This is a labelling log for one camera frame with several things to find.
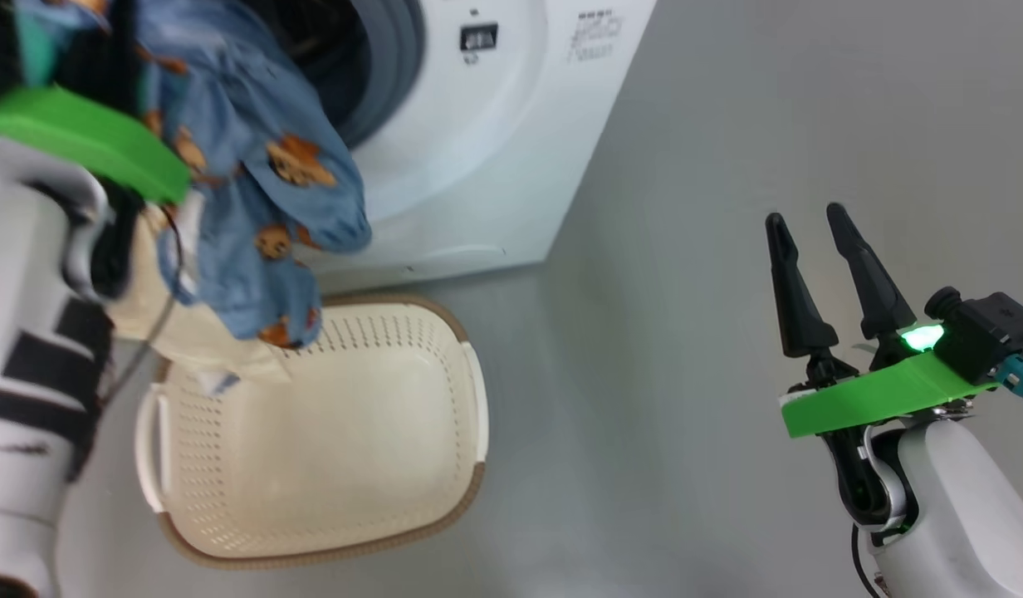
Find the floor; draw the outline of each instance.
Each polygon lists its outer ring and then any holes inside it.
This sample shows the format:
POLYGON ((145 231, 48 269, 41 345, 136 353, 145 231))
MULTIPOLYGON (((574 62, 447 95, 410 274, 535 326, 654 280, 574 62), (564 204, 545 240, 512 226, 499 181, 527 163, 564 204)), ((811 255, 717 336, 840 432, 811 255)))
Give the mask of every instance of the floor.
MULTIPOLYGON (((193 566, 134 478, 142 377, 69 497, 64 595, 864 596, 827 451, 779 414, 803 363, 781 355, 762 221, 787 216, 845 346, 860 313, 833 199, 919 314, 946 284, 1023 302, 1023 2, 779 4, 660 1, 549 262, 415 289, 462 320, 489 390, 458 523, 357 560, 193 566)), ((1023 401, 978 404, 1023 494, 1023 401)))

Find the cream colored cloth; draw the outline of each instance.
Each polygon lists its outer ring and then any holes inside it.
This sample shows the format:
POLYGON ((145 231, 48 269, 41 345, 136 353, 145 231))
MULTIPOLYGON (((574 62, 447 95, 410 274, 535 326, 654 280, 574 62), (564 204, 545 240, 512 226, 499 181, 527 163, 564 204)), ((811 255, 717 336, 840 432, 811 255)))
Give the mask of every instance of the cream colored cloth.
MULTIPOLYGON (((143 339, 150 333, 169 300, 169 288, 158 270, 157 232, 166 226, 160 210, 148 208, 139 217, 132 245, 132 279, 121 300, 106 307, 117 336, 143 339)), ((238 340, 227 332, 216 313, 204 304, 176 304, 169 322, 153 341, 167 360, 195 372, 230 372, 258 382, 288 382, 291 375, 275 357, 275 349, 261 340, 238 340)))

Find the blue fabric with bear print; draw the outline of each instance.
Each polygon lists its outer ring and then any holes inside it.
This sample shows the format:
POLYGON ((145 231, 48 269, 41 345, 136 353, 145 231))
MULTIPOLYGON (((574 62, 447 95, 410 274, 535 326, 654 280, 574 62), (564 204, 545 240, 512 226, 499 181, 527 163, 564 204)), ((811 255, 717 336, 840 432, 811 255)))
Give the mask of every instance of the blue fabric with bear print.
MULTIPOLYGON (((364 186, 313 87, 237 0, 135 0, 146 57, 140 117, 191 168, 205 208, 196 239, 199 300, 238 338, 281 348, 319 333, 320 298, 292 241, 362 249, 364 186)), ((55 44, 105 27, 102 0, 16 0, 55 44)), ((171 283, 174 238, 161 235, 171 283)))

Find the white plastic basket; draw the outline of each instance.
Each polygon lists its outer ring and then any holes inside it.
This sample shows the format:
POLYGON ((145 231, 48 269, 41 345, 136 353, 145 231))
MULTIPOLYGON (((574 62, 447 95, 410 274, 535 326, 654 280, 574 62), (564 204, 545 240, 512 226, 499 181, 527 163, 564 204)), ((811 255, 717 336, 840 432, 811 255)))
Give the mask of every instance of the white plastic basket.
POLYGON ((292 385, 207 397, 171 366, 143 399, 139 481, 180 552, 217 568, 294 566, 427 538, 462 515, 489 421, 455 319, 418 298, 357 298, 323 309, 317 343, 276 352, 292 385))

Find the white washing machine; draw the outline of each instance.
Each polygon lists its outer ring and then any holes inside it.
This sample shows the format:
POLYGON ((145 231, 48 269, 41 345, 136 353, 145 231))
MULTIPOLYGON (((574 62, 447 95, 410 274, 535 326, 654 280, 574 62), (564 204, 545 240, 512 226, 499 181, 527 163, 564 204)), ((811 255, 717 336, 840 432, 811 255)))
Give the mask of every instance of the white washing machine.
POLYGON ((313 80, 363 174, 371 245, 302 257, 327 291, 543 261, 655 7, 246 1, 313 80))

